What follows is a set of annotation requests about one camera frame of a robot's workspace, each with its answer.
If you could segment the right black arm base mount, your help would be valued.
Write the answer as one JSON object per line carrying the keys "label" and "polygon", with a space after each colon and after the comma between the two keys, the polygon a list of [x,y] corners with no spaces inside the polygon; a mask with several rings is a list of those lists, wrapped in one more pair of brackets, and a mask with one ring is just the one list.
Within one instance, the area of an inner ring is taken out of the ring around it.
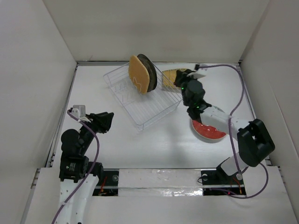
{"label": "right black arm base mount", "polygon": [[216,170],[202,170],[197,182],[202,184],[204,196],[246,195],[243,180],[230,176],[221,179],[216,175]]}

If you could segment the yellow woven green-rimmed tray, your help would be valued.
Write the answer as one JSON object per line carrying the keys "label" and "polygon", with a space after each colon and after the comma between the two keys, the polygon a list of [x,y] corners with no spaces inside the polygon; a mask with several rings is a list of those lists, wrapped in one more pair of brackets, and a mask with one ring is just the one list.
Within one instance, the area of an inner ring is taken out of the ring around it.
{"label": "yellow woven green-rimmed tray", "polygon": [[177,70],[185,71],[185,70],[187,70],[187,68],[177,68],[177,69],[162,71],[164,87],[177,89],[177,87],[174,85],[174,82],[175,82],[175,79],[177,76]]}

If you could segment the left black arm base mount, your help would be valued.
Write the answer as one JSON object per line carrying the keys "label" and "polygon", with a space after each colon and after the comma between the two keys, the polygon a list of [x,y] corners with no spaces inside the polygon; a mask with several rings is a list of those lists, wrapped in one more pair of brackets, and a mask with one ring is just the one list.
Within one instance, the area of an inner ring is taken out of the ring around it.
{"label": "left black arm base mount", "polygon": [[96,185],[93,196],[118,196],[119,170],[104,169],[103,177]]}

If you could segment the orange woven square tray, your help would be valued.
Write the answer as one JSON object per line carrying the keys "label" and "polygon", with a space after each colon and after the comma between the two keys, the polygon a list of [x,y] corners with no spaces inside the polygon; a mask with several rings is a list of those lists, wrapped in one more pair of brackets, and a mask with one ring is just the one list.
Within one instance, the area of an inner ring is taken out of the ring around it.
{"label": "orange woven square tray", "polygon": [[130,57],[128,74],[132,84],[137,88],[139,93],[146,94],[150,84],[150,75],[147,68],[135,55]]}

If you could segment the red teal floral plate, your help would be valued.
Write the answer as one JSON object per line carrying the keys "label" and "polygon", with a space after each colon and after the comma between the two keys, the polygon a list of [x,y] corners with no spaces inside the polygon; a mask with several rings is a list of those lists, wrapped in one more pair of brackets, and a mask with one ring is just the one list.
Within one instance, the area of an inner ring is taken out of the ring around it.
{"label": "red teal floral plate", "polygon": [[227,134],[217,130],[213,126],[204,125],[196,120],[190,119],[193,133],[204,142],[216,143],[224,139]]}

